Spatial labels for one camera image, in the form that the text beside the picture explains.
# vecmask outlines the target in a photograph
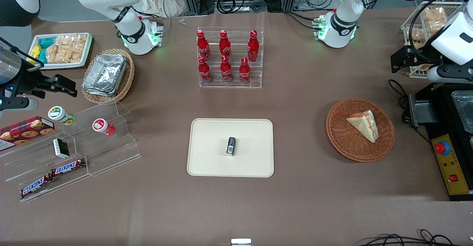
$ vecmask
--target red emergency button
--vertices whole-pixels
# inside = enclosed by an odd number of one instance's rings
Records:
[[[434,150],[436,153],[446,156],[450,153],[450,145],[446,141],[440,141],[434,145]]]
[[[458,177],[456,175],[450,175],[450,181],[458,181]]]

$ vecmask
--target beige tray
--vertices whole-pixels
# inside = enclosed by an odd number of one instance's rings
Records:
[[[226,154],[235,137],[233,157]],[[187,172],[193,176],[271,177],[272,123],[265,119],[195,119],[191,125]]]

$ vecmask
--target brown table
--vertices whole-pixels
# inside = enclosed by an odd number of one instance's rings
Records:
[[[174,20],[163,47],[133,56],[137,73],[123,100],[143,157],[30,203],[20,203],[18,187],[1,180],[2,244],[229,245],[231,238],[252,238],[256,246],[346,246],[382,233],[417,237],[420,228],[471,244],[472,203],[447,202],[432,147],[401,123],[398,96],[387,86],[394,78],[414,93],[428,84],[390,70],[389,57],[403,43],[399,27],[412,10],[366,11],[343,49],[315,42],[284,14],[188,17],[186,26]],[[263,88],[199,88],[198,26],[264,27]],[[109,21],[33,28],[33,34],[70,32],[90,32],[93,55],[123,48]],[[83,73],[61,72],[78,89]],[[352,97],[377,103],[392,119],[395,145],[381,161],[352,162],[328,141],[326,114]],[[0,122],[46,115],[55,100],[71,112],[93,106],[81,93],[75,99],[48,93],[35,113],[6,113]],[[274,175],[188,175],[190,126],[200,117],[271,120]]]

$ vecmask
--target wicker basket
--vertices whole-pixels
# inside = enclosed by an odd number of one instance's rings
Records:
[[[346,118],[371,110],[378,128],[378,139],[370,142]],[[361,98],[339,101],[326,120],[326,131],[332,145],[345,157],[358,162],[374,162],[385,157],[394,145],[394,126],[388,115],[376,104]]]
[[[91,93],[87,93],[84,90],[84,88],[82,89],[82,92],[84,93],[84,96],[87,98],[87,100],[93,103],[105,103],[112,99],[115,99],[116,101],[120,101],[125,97],[125,95],[130,90],[130,87],[132,86],[133,77],[135,77],[135,64],[133,64],[133,60],[130,57],[130,55],[122,49],[109,49],[109,50],[103,51],[101,54],[112,54],[112,55],[120,54],[127,59],[125,74],[123,75],[120,86],[118,87],[118,93],[116,96],[99,96],[99,95],[93,95]],[[87,77],[90,71],[90,68],[92,67],[93,62],[101,54],[98,54],[89,63],[89,66],[87,67],[87,71],[84,75],[84,79]]]

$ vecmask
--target white tray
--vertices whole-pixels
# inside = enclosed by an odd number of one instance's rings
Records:
[[[75,62],[75,63],[52,63],[52,64],[45,64],[41,70],[47,71],[49,69],[70,69],[70,68],[76,68],[78,66],[84,66],[87,61],[88,53],[90,50],[90,46],[92,44],[92,35],[89,33],[70,33],[70,34],[39,34],[35,35],[33,42],[31,43],[30,50],[28,51],[28,54],[31,55],[31,51],[33,50],[33,47],[38,44],[39,40],[42,38],[51,38],[54,37],[56,38],[59,35],[73,35],[73,34],[85,34],[87,35],[86,39],[86,44],[84,46],[84,50],[82,51],[82,57],[80,62]]]
[[[233,157],[226,154],[235,137]],[[271,177],[272,123],[265,119],[195,119],[191,125],[187,172],[192,176]]]

